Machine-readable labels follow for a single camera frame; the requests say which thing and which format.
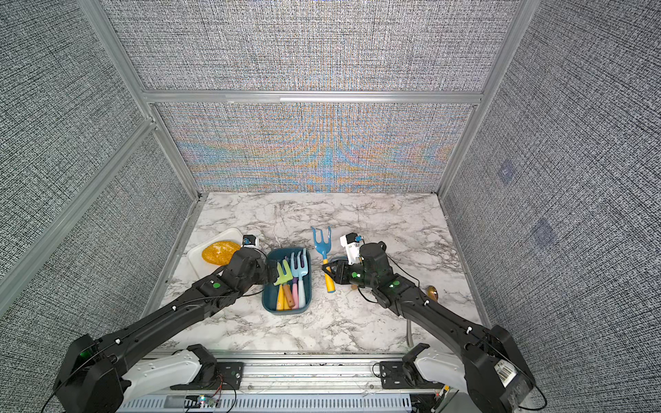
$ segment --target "black wire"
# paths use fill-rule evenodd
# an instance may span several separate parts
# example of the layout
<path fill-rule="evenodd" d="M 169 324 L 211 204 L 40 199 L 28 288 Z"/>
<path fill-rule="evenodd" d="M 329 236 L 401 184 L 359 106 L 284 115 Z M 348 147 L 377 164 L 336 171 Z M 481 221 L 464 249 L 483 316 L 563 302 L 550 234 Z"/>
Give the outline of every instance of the black wire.
<path fill-rule="evenodd" d="M 452 322 L 454 325 L 458 326 L 459 328 L 462 328 L 462 326 L 459 325 L 458 322 L 456 322 L 456 321 L 452 320 L 451 318 L 445 316 L 444 314 L 438 312 L 435 308 L 433 308 L 433 307 L 430 307 L 430 308 L 431 308 L 436 314 L 438 314 L 438 315 L 440 315 L 441 317 L 445 318 L 446 320 Z M 482 342 L 482 343 L 486 344 L 487 346 L 491 347 L 491 349 L 492 349 L 493 351 L 495 351 L 496 353 L 498 353 L 498 355 L 499 355 L 500 357 L 502 357 L 504 360 L 506 360 L 506 361 L 508 361 L 509 363 L 511 363 L 511 364 L 514 366 L 515 369 L 517 369 L 522 375 L 524 375 L 524 377 L 525 377 L 526 379 L 530 380 L 530 383 L 533 383 L 533 389 L 537 389 L 537 391 L 538 391 L 539 394 L 541 395 L 541 398 L 544 400 L 544 405 L 543 405 L 542 407 L 528 408 L 528 407 L 519 406 L 520 409 L 522 409 L 522 410 L 529 410 L 529 411 L 531 411 L 531 412 L 538 412 L 538 411 L 540 411 L 540 410 L 546 408 L 546 406 L 549 404 L 549 401 L 546 399 L 546 396 L 544 395 L 544 392 L 542 392 L 542 390 L 537 386 L 537 383 L 535 383 L 535 381 L 534 381 L 533 379 L 531 379 L 530 376 L 529 376 L 528 374 L 526 374 L 525 371 L 523 371 L 523 369 L 522 369 L 521 367 L 517 366 L 512 360 L 510 360 L 510 359 L 508 359 L 507 357 L 505 357 L 505 356 L 503 355 L 503 353 L 501 353 L 500 351 L 498 351 L 498 349 L 495 348 L 494 346 L 492 346 L 489 342 L 487 342 L 486 340 L 483 340 L 482 338 L 479 338 L 474 332 L 468 332 L 468 333 L 469 333 L 470 335 L 472 335 L 473 337 L 475 337 L 475 338 L 478 340 L 478 342 Z"/>
<path fill-rule="evenodd" d="M 410 274 L 409 274 L 404 268 L 402 268 L 402 267 L 397 263 L 397 261 L 395 261 L 395 260 L 393 259 L 393 257 L 389 256 L 388 254 L 386 254 L 386 256 L 387 256 L 388 258 L 390 258 L 390 261 L 394 262 L 395 265 L 396 265 L 400 270 L 402 270 L 402 271 L 404 272 L 404 274 L 406 274 L 406 275 L 408 275 L 409 277 L 411 277 L 412 279 L 416 280 L 416 281 L 418 282 L 418 288 L 420 288 L 420 280 L 418 280 L 418 279 L 415 278 L 414 276 L 410 275 Z"/>
<path fill-rule="evenodd" d="M 264 256 L 264 258 L 266 259 L 265 264 L 267 264 L 267 263 L 268 263 L 268 257 L 266 256 L 266 253 L 265 253 L 264 251 L 262 251 L 261 249 L 259 249 L 259 248 L 255 248 L 255 249 L 256 249 L 257 251 L 259 251 L 259 252 L 262 253 L 262 255 Z"/>
<path fill-rule="evenodd" d="M 245 295 L 242 295 L 241 297 L 250 297 L 251 295 L 257 295 L 257 294 L 259 294 L 259 293 L 261 293 L 261 292 L 263 292 L 263 291 L 264 291 L 264 289 L 262 288 L 261 290 L 257 291 L 256 293 L 245 294 Z"/>
<path fill-rule="evenodd" d="M 372 374 L 374 374 L 374 377 L 377 377 L 378 379 L 380 379 L 381 376 L 379 376 L 378 374 L 374 373 L 374 366 L 377 365 L 377 364 L 379 364 L 378 361 L 372 365 Z"/>
<path fill-rule="evenodd" d="M 229 296 L 229 295 L 219 295 L 219 296 L 217 296 L 217 297 L 201 297 L 201 298 L 196 298 L 196 299 L 192 299 L 192 300 L 185 301 L 185 302 L 179 304 L 178 307 L 180 307 L 180 306 L 182 306 L 182 305 L 185 305 L 185 304 L 193 303 L 193 302 L 195 302 L 195 301 L 201 301 L 201 300 L 206 300 L 206 299 L 216 299 L 216 298 L 227 298 L 227 297 L 230 297 L 230 296 Z M 127 337 L 130 336 L 131 334 L 133 334 L 133 333 L 135 333 L 135 332 L 137 332 L 137 331 L 140 331 L 140 329 L 145 328 L 146 326 L 150 325 L 152 322 L 155 322 L 156 320 L 158 320 L 159 318 L 161 318 L 162 316 L 164 316 L 164 315 L 166 315 L 166 314 L 169 314 L 169 311 L 166 311 L 165 313 L 159 315 L 158 317 L 156 317 L 155 319 L 149 321 L 148 323 L 144 324 L 143 326 L 140 326 L 139 329 L 137 329 L 137 330 L 135 330 L 135 331 L 132 331 L 132 332 L 129 332 L 129 333 L 125 334 L 125 335 L 122 336 L 122 337 L 119 337 L 119 341 L 122 341 L 123 339 L 127 338 Z M 91 346 L 87 346 L 86 348 L 84 348 L 84 349 L 81 350 L 81 353 L 84 352 L 85 350 L 88 350 L 89 348 L 92 348 L 92 347 L 96 346 L 97 344 L 98 344 L 98 343 L 94 343 L 94 344 L 92 344 Z M 57 388 L 56 388 L 55 390 L 53 390 L 53 393 L 51 393 L 51 395 L 48 397 L 48 399 L 46 399 L 46 402 L 45 402 L 44 405 L 42 406 L 42 408 L 41 408 L 41 412 L 40 412 L 40 413 L 44 413 L 44 410 L 46 409 L 46 406 L 48 405 L 48 403 L 53 399 L 53 397 L 55 397 L 55 394 L 56 394 L 56 393 L 62 388 L 62 386 L 64 386 L 64 385 L 66 384 L 66 382 L 68 382 L 69 379 L 72 378 L 72 377 L 74 376 L 74 374 L 78 373 L 78 372 L 79 372 L 84 366 L 86 366 L 86 364 L 88 364 L 90 361 L 94 360 L 94 358 L 97 357 L 99 354 L 101 354 L 101 353 L 103 353 L 104 351 L 106 351 L 107 349 L 113 347 L 115 344 L 116 344 L 116 343 L 115 343 L 115 341 L 113 340 L 111 344 L 109 344 L 109 345 L 106 346 L 106 347 L 103 347 L 103 349 L 99 350 L 96 354 L 92 355 L 90 358 L 88 358 L 87 360 L 85 360 L 80 366 L 78 366 L 78 368 L 77 368 L 76 370 L 72 371 L 71 374 L 68 375 L 67 378 L 64 379 L 64 380 L 62 381 L 62 383 L 60 383 L 59 386 L 57 386 Z"/>
<path fill-rule="evenodd" d="M 234 386 L 230 383 L 223 382 L 222 384 L 228 385 L 232 388 L 232 390 L 234 390 L 234 401 L 232 402 L 232 405 L 229 407 L 229 410 L 225 412 L 225 413 L 230 413 L 232 411 L 232 409 L 234 408 L 234 406 L 236 405 L 236 403 L 237 403 L 237 389 L 235 389 Z"/>
<path fill-rule="evenodd" d="M 372 300 L 368 299 L 367 297 L 365 297 L 365 295 L 363 294 L 363 291 L 360 291 L 361 289 L 362 289 L 361 287 L 358 287 L 358 292 L 360 293 L 360 295 L 363 296 L 363 298 L 365 299 L 365 301 L 367 301 L 368 303 L 375 303 L 375 304 L 378 304 L 376 301 L 372 301 Z"/>

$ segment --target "barcode label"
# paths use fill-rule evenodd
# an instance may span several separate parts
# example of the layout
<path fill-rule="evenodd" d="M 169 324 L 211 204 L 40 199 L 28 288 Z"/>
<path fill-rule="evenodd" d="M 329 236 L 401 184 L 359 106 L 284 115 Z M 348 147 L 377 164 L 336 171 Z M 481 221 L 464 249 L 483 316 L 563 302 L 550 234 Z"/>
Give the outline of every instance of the barcode label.
<path fill-rule="evenodd" d="M 516 376 L 516 368 L 509 361 L 500 360 L 494 368 L 496 369 L 496 373 L 498 373 L 498 377 L 500 378 L 503 387 L 507 387 Z"/>

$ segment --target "blue garden fork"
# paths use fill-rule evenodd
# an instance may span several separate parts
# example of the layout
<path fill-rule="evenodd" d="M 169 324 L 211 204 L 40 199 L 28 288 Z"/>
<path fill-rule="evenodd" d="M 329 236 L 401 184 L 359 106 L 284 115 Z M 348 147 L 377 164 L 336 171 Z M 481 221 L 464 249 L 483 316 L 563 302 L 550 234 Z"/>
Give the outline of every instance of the blue garden fork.
<path fill-rule="evenodd" d="M 321 254 L 321 256 L 324 258 L 324 264 L 328 264 L 328 253 L 331 251 L 331 226 L 329 225 L 329 241 L 327 243 L 324 242 L 324 231 L 321 229 L 316 229 L 314 227 L 312 228 L 312 241 L 315 241 L 315 248 L 317 249 L 317 252 Z M 321 233 L 321 240 L 317 242 L 317 231 Z M 326 275 L 326 291 L 329 293 L 334 293 L 335 292 L 335 282 L 332 280 L 331 276 L 326 274 L 324 272 L 324 275 Z"/>

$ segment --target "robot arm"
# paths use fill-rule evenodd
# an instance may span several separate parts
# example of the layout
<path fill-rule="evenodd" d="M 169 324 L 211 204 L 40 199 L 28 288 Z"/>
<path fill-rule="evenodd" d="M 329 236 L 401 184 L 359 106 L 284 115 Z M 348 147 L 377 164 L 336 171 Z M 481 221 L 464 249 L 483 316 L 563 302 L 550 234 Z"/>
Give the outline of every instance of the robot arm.
<path fill-rule="evenodd" d="M 124 399 L 195 379 L 216 379 L 215 358 L 202 346 L 142 366 L 142 357 L 175 334 L 224 309 L 254 284 L 269 280 L 262 253 L 243 247 L 224 267 L 128 327 L 71 343 L 53 385 L 67 413 L 114 412 Z"/>
<path fill-rule="evenodd" d="M 488 329 L 475 324 L 429 299 L 408 278 L 393 272 L 383 242 L 363 244 L 360 260 L 337 260 L 323 270 L 335 283 L 371 288 L 376 301 L 396 315 L 421 326 L 444 343 L 461 360 L 465 386 L 460 386 L 483 412 L 510 413 L 535 385 L 514 339 L 501 326 Z M 404 368 L 415 385 L 426 382 L 415 363 L 428 356 L 426 345 L 418 345 L 404 357 Z"/>

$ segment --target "metal rod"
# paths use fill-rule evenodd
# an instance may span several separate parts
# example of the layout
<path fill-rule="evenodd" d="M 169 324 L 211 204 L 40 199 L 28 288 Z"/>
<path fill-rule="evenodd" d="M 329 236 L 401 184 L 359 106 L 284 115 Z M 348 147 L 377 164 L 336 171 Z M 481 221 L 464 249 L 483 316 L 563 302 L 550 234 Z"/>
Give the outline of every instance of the metal rod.
<path fill-rule="evenodd" d="M 459 142 L 457 142 L 457 145 L 452 151 L 447 166 L 443 171 L 443 176 L 441 177 L 441 182 L 437 191 L 439 197 L 445 198 L 447 191 L 452 185 L 452 181 L 455 176 L 457 176 L 457 171 L 468 153 L 468 149 L 482 124 L 482 120 L 485 118 L 489 104 L 493 100 L 496 91 L 498 91 L 500 82 L 505 76 L 507 68 L 510 66 L 510 62 L 514 57 L 514 52 L 516 52 L 516 49 L 525 34 L 525 30 L 528 28 L 530 19 L 532 19 L 535 10 L 537 10 L 540 1 L 541 0 L 522 0 L 519 4 L 516 14 L 512 19 L 512 23 L 510 23 L 507 35 L 503 40 L 502 47 L 494 60 L 491 73 L 486 80 L 483 101 L 471 114 L 466 128 L 459 138 Z"/>
<path fill-rule="evenodd" d="M 197 202 L 200 199 L 198 184 L 195 182 L 195 178 L 190 172 L 190 169 L 186 166 L 186 161 L 184 161 L 181 152 L 179 152 L 179 149 L 176 147 L 175 140 L 170 135 L 170 131 L 165 127 L 165 123 L 163 122 L 159 111 L 156 108 L 151 109 L 154 122 L 156 122 L 156 130 L 154 132 L 156 140 L 161 146 L 165 157 L 170 162 L 170 165 L 175 170 L 175 174 L 184 186 L 188 196 L 191 200 Z"/>
<path fill-rule="evenodd" d="M 156 281 L 156 286 L 151 290 L 151 295 L 147 300 L 144 310 L 142 311 L 142 316 L 145 317 L 153 311 L 161 308 L 161 300 L 167 290 L 167 283 L 170 281 L 172 274 L 175 272 L 176 267 L 179 265 L 179 260 L 184 254 L 184 249 L 190 238 L 190 235 L 195 228 L 200 213 L 202 212 L 202 207 L 207 200 L 209 194 L 203 194 L 200 196 L 198 201 L 193 202 L 190 205 L 188 210 L 188 215 L 184 220 L 184 223 L 179 231 L 179 234 L 176 236 L 176 241 L 170 249 L 170 254 L 167 256 L 165 265 L 159 274 L 159 279 Z"/>
<path fill-rule="evenodd" d="M 155 124 L 151 120 L 143 120 L 131 136 L 124 140 L 103 167 L 88 181 L 85 187 L 69 202 L 69 205 L 51 223 L 44 234 L 0 280 L 0 317 L 5 314 L 34 275 L 41 270 L 51 254 L 55 252 L 59 244 L 78 223 L 78 220 L 97 200 L 108 183 L 126 164 L 126 161 L 154 127 Z"/>
<path fill-rule="evenodd" d="M 413 331 L 411 328 L 411 320 L 407 320 L 407 346 L 413 347 Z"/>
<path fill-rule="evenodd" d="M 143 91 L 148 103 L 458 103 L 478 104 L 482 92 L 409 92 L 409 91 Z"/>
<path fill-rule="evenodd" d="M 457 233 L 454 230 L 454 227 L 452 226 L 452 222 L 450 218 L 447 216 L 447 209 L 445 205 L 443 204 L 443 201 L 438 199 L 438 202 L 441 204 L 441 210 L 443 211 L 443 215 L 446 219 L 447 223 L 447 229 L 450 232 L 450 236 L 452 237 L 452 241 L 454 243 L 454 248 L 457 251 L 457 255 L 459 256 L 459 262 L 461 263 L 461 267 L 463 268 L 463 274 L 466 277 L 466 281 L 468 282 L 468 288 L 471 290 L 471 295 L 473 296 L 473 301 L 475 302 L 475 308 L 477 308 L 477 314 L 480 316 L 480 320 L 482 321 L 482 325 L 491 328 L 493 327 L 493 324 L 491 323 L 491 320 L 489 320 L 489 315 L 486 313 L 486 307 L 484 301 L 482 301 L 482 297 L 480 297 L 479 292 L 477 291 L 477 284 L 475 283 L 475 278 L 473 278 L 473 273 L 471 272 L 470 267 L 468 267 L 468 262 L 466 261 L 466 257 L 463 255 L 463 250 L 461 249 L 461 244 L 459 243 L 459 239 L 457 238 Z"/>
<path fill-rule="evenodd" d="M 78 5 L 85 16 L 87 16 L 87 20 L 96 32 L 103 48 L 108 52 L 110 60 L 114 63 L 117 72 L 119 72 L 126 84 L 126 88 L 131 93 L 140 112 L 142 112 L 144 117 L 148 118 L 151 116 L 151 113 L 142 95 L 142 89 L 144 89 L 142 82 L 137 76 L 136 69 L 131 64 L 126 50 L 124 50 L 122 43 L 117 37 L 117 33 L 112 28 L 108 16 L 106 16 L 106 13 L 97 0 L 78 0 Z"/>
<path fill-rule="evenodd" d="M 85 16 L 87 16 L 87 20 L 96 32 L 104 49 L 108 52 L 110 60 L 112 60 L 117 72 L 119 72 L 122 80 L 124 80 L 126 88 L 131 93 L 140 112 L 145 118 L 154 118 L 158 124 L 158 130 L 155 134 L 156 139 L 166 158 L 170 162 L 170 165 L 175 170 L 176 175 L 179 177 L 181 184 L 186 188 L 191 199 L 196 200 L 200 193 L 197 184 L 195 183 L 188 166 L 184 162 L 184 159 L 179 153 L 179 150 L 176 148 L 175 142 L 170 136 L 170 133 L 167 133 L 167 129 L 165 128 L 161 117 L 158 115 L 158 112 L 152 110 L 152 107 L 147 103 L 145 96 L 142 93 L 142 90 L 145 88 L 142 80 L 140 80 L 137 75 L 135 67 L 133 67 L 126 50 L 119 37 L 117 37 L 117 33 L 115 33 L 115 30 L 108 20 L 108 16 L 106 16 L 106 13 L 103 11 L 103 8 L 97 0 L 78 0 L 78 4 L 81 10 L 85 13 Z"/>

